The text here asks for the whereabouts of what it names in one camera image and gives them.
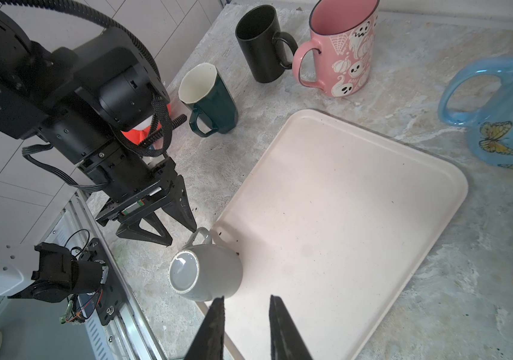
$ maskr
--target light blue mug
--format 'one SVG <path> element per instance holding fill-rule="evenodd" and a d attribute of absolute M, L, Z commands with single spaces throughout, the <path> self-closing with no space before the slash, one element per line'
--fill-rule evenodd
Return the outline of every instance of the light blue mug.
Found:
<path fill-rule="evenodd" d="M 447 109 L 448 99 L 456 88 L 479 75 L 494 75 L 501 80 L 490 100 L 475 111 Z M 481 59 L 460 70 L 442 94 L 439 118 L 451 126 L 468 127 L 467 144 L 481 160 L 513 169 L 513 58 Z"/>

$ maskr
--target marble countertop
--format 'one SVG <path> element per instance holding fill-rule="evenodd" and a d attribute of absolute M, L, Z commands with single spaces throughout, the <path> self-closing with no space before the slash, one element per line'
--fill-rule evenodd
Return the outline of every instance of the marble countertop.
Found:
<path fill-rule="evenodd" d="M 436 108 L 450 79 L 472 61 L 513 56 L 513 31 L 379 16 L 368 83 L 340 99 L 296 83 L 286 71 L 272 83 L 254 81 L 234 28 L 251 7 L 227 5 L 167 87 L 173 113 L 190 112 L 177 90 L 199 63 L 217 66 L 238 107 L 237 127 L 200 138 L 176 129 L 169 155 L 184 176 L 198 226 L 211 227 L 286 119 L 312 108 L 452 162 L 469 181 L 469 195 L 357 359 L 513 359 L 513 170 L 471 154 L 463 128 L 440 122 Z M 310 38 L 308 11 L 278 10 L 281 29 L 298 44 Z M 314 76 L 307 55 L 303 78 Z M 493 78 L 457 90 L 451 107 L 471 110 L 498 88 Z M 95 194 L 97 211 L 106 199 Z M 154 334 L 169 359 L 184 357 L 203 316 L 174 294 L 172 256 L 190 232 L 162 211 L 174 238 L 165 248 L 104 234 Z"/>

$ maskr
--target tray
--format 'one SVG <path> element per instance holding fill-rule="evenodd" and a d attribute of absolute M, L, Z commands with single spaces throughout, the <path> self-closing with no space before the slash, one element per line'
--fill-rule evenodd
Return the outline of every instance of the tray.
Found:
<path fill-rule="evenodd" d="M 449 162 L 314 110 L 293 114 L 211 230 L 243 263 L 225 300 L 232 356 L 270 359 L 274 294 L 313 359 L 354 359 L 467 191 Z"/>

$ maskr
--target mug rim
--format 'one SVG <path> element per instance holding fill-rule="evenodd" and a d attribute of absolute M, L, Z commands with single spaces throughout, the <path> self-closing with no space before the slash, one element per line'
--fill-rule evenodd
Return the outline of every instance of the mug rim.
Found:
<path fill-rule="evenodd" d="M 197 100 L 195 101 L 191 101 L 190 103 L 187 103 L 185 100 L 182 99 L 181 97 L 181 90 L 183 88 L 183 83 L 184 81 L 188 78 L 188 76 L 192 76 L 192 72 L 193 70 L 195 70 L 196 68 L 199 68 L 199 67 L 205 67 L 206 65 L 210 65 L 210 68 L 211 70 L 214 70 L 214 78 L 212 79 L 212 84 L 210 85 L 209 89 L 206 91 L 205 94 L 203 94 L 203 96 L 199 97 Z M 178 96 L 179 96 L 179 100 L 181 100 L 184 104 L 196 104 L 198 103 L 199 101 L 201 101 L 202 99 L 204 99 L 207 95 L 209 95 L 210 93 L 210 90 L 212 90 L 214 87 L 215 87 L 215 83 L 217 82 L 217 76 L 218 76 L 218 69 L 215 65 L 211 64 L 211 63 L 208 63 L 208 62 L 203 62 L 203 63 L 200 63 L 198 65 L 196 65 L 194 68 L 190 69 L 187 71 L 187 73 L 183 76 L 183 79 L 181 80 L 181 85 L 179 86 L 179 91 L 178 91 Z"/>
<path fill-rule="evenodd" d="M 240 26 L 240 23 L 243 22 L 243 20 L 249 16 L 253 11 L 257 11 L 258 9 L 262 9 L 262 8 L 270 8 L 270 9 L 273 9 L 273 12 L 274 12 L 274 17 L 273 17 L 273 21 L 270 22 L 270 24 L 266 27 L 265 30 L 263 30 L 262 32 L 260 32 L 260 34 L 250 38 L 250 39 L 241 39 L 239 37 L 239 26 Z M 274 6 L 272 5 L 269 5 L 269 4 L 264 4 L 264 5 L 259 5 L 257 7 L 254 7 L 252 9 L 250 9 L 249 11 L 247 11 L 247 13 L 245 15 L 243 15 L 242 18 L 240 18 L 240 20 L 238 21 L 238 23 L 236 24 L 236 27 L 235 27 L 235 37 L 238 41 L 251 41 L 251 40 L 254 40 L 256 38 L 258 38 L 260 35 L 262 35 L 263 33 L 265 33 L 268 29 L 270 29 L 271 26 L 273 26 L 273 24 L 275 23 L 275 18 L 277 17 L 277 10 L 275 9 Z"/>
<path fill-rule="evenodd" d="M 352 28 L 348 29 L 348 30 L 344 30 L 344 31 L 341 31 L 341 32 L 337 32 L 337 33 L 334 33 L 334 34 L 321 34 L 320 32 L 317 32 L 315 31 L 313 28 L 312 28 L 312 15 L 315 13 L 315 10 L 317 9 L 317 6 L 324 0 L 319 0 L 316 4 L 315 4 L 315 7 L 312 8 L 312 11 L 310 12 L 310 16 L 308 17 L 308 27 L 310 28 L 310 31 L 312 31 L 313 33 L 317 34 L 317 35 L 321 35 L 321 36 L 332 36 L 332 35 L 338 35 L 338 34 L 342 34 L 342 33 L 345 33 L 347 31 L 351 31 L 352 29 L 356 28 L 357 26 L 359 26 L 360 24 L 364 23 L 366 20 L 368 20 L 368 18 L 370 18 L 376 11 L 376 9 L 379 7 L 379 3 L 380 3 L 380 0 L 376 0 L 376 4 L 375 4 L 375 7 L 372 9 L 372 11 L 370 12 L 370 14 L 368 14 L 368 16 L 366 18 L 364 18 L 360 23 L 354 25 Z"/>
<path fill-rule="evenodd" d="M 194 257 L 194 260 L 196 261 L 196 276 L 194 278 L 193 284 L 188 289 L 186 289 L 186 290 L 177 290 L 175 288 L 175 286 L 173 285 L 173 280 L 171 279 L 171 269 L 173 267 L 173 263 L 175 262 L 177 256 L 179 256 L 182 253 L 188 253 L 188 254 L 190 254 L 190 255 L 192 255 Z M 197 255 L 194 252 L 190 251 L 190 250 L 181 250 L 181 251 L 177 252 L 172 257 L 171 263 L 168 266 L 168 282 L 169 282 L 169 284 L 171 284 L 171 287 L 174 290 L 174 292 L 176 292 L 179 295 L 186 294 L 186 293 L 190 292 L 195 287 L 195 285 L 197 284 L 200 272 L 201 272 L 201 267 L 200 267 L 200 263 L 198 262 Z"/>

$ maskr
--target pink mug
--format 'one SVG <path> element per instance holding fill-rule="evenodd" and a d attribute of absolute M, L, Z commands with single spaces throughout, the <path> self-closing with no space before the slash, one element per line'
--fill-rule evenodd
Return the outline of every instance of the pink mug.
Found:
<path fill-rule="evenodd" d="M 302 85 L 327 96 L 343 97 L 368 80 L 379 0 L 320 0 L 309 18 L 310 41 L 298 47 L 293 75 Z M 300 65 L 310 50 L 316 81 L 300 78 Z"/>

